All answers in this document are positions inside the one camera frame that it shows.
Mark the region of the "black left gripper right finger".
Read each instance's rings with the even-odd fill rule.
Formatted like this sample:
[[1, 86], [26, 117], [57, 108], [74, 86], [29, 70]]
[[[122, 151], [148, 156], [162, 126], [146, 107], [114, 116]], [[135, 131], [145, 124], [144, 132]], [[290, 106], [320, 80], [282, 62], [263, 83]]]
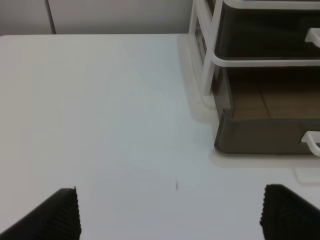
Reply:
[[259, 223], [265, 240], [320, 238], [320, 210], [282, 184], [265, 187]]

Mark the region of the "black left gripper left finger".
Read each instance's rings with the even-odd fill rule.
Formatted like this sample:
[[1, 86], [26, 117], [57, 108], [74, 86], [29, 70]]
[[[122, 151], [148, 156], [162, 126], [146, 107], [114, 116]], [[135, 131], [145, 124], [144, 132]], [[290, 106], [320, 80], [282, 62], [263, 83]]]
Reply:
[[77, 189], [61, 188], [0, 234], [2, 240], [79, 240]]

